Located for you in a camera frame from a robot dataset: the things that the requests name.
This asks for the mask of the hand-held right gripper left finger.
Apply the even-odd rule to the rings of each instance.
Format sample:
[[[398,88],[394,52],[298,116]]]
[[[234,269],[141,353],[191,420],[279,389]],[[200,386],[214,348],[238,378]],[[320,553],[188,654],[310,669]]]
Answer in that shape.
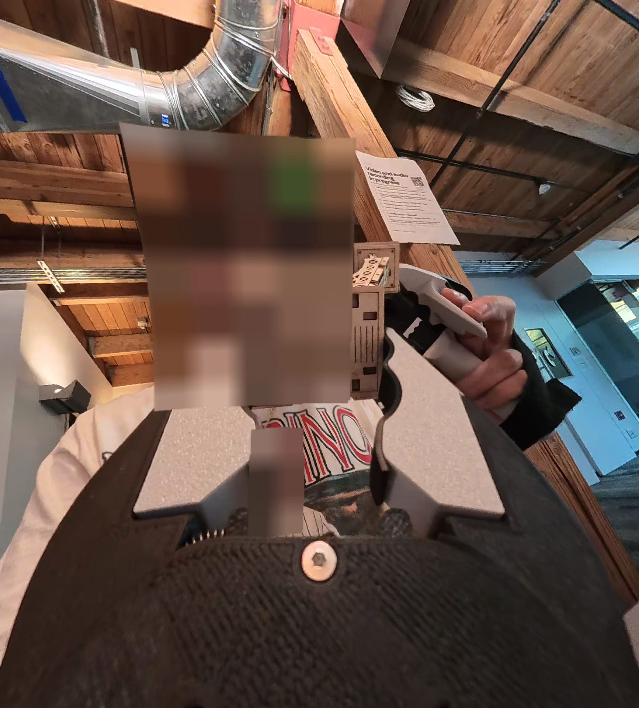
[[[247,506],[253,415],[246,409],[173,410],[133,511],[139,518],[192,513],[227,523]]]

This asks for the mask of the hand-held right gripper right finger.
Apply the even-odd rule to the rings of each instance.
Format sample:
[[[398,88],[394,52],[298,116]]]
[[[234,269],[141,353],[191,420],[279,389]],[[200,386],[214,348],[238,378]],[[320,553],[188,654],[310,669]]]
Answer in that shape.
[[[500,520],[505,509],[462,395],[393,329],[384,370],[369,487],[378,506],[405,510],[418,536],[446,516]]]

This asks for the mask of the wooden tower base model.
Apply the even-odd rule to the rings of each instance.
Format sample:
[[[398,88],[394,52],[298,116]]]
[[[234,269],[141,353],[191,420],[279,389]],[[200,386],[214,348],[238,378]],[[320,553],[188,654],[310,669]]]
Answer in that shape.
[[[399,246],[356,243],[352,280],[350,397],[377,399],[383,370],[385,296],[399,292]]]

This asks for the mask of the person's left forearm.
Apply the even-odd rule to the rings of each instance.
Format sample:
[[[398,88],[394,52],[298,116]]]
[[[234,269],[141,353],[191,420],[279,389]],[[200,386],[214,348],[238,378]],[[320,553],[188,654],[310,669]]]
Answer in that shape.
[[[545,380],[532,351],[516,332],[512,332],[510,345],[522,356],[527,382],[501,429],[526,451],[551,435],[582,398],[558,379]]]

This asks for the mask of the person's left hand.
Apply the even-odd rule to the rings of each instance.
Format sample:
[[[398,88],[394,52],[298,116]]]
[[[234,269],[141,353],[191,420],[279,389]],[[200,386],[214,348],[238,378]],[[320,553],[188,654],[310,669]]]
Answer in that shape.
[[[482,362],[460,379],[456,386],[497,424],[503,418],[496,410],[517,399],[527,384],[522,355],[511,346],[516,304],[507,296],[481,296],[470,302],[462,293],[450,288],[441,292],[447,300],[467,316],[481,322],[486,339],[470,333],[456,340]]]

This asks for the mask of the white printed shirt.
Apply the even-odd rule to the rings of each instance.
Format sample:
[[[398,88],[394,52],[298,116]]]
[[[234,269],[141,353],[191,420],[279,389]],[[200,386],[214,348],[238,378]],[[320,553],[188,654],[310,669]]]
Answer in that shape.
[[[53,533],[103,463],[153,410],[154,388],[95,406],[78,417],[38,470],[22,521],[0,560],[0,665],[31,576]],[[304,435],[304,536],[369,534],[377,511],[368,492],[377,402],[299,404],[259,412],[263,427]]]

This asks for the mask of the white paper notice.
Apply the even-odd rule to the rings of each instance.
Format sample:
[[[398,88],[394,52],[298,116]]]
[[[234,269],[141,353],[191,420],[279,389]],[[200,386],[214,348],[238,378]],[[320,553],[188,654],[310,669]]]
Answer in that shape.
[[[362,152],[356,152],[356,155],[393,241],[459,245],[415,161]]]

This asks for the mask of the black wall speaker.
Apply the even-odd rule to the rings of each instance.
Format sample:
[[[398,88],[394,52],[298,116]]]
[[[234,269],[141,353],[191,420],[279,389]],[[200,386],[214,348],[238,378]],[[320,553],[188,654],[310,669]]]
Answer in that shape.
[[[84,413],[91,401],[91,393],[78,381],[68,386],[40,385],[39,402],[56,414]]]

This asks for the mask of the wooden support post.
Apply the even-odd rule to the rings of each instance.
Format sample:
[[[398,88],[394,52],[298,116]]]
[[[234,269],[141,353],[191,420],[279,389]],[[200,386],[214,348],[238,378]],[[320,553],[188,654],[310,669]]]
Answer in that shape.
[[[329,55],[309,30],[300,30],[290,73],[321,137],[355,138],[356,149],[367,155],[393,158],[396,153],[355,83],[334,41],[326,39]],[[389,242],[389,232],[368,183],[355,161],[355,215],[370,242]],[[402,261],[448,276],[473,289],[451,248],[403,244]],[[639,571],[615,533],[591,488],[557,433],[537,442],[525,454],[551,482],[579,518],[626,608],[639,601]]]

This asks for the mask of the square metal duct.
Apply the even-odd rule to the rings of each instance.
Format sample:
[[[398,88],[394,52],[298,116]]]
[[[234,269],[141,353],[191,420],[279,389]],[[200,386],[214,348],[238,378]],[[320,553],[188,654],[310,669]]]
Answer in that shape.
[[[410,1],[344,1],[341,18],[378,78],[382,77]]]

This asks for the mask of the red metal bracket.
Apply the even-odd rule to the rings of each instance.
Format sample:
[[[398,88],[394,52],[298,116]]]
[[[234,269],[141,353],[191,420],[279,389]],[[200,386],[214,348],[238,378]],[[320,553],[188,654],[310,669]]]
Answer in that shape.
[[[330,41],[338,32],[343,1],[289,1],[288,71],[292,74],[299,31],[309,31],[319,50],[332,56]]]

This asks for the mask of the round metal ventilation duct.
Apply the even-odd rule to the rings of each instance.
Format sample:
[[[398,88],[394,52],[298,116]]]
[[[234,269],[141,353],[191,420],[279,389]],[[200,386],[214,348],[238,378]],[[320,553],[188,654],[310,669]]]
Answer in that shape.
[[[119,133],[120,123],[216,130],[261,88],[281,1],[219,1],[212,34],[174,72],[152,72],[0,19],[0,132]]]

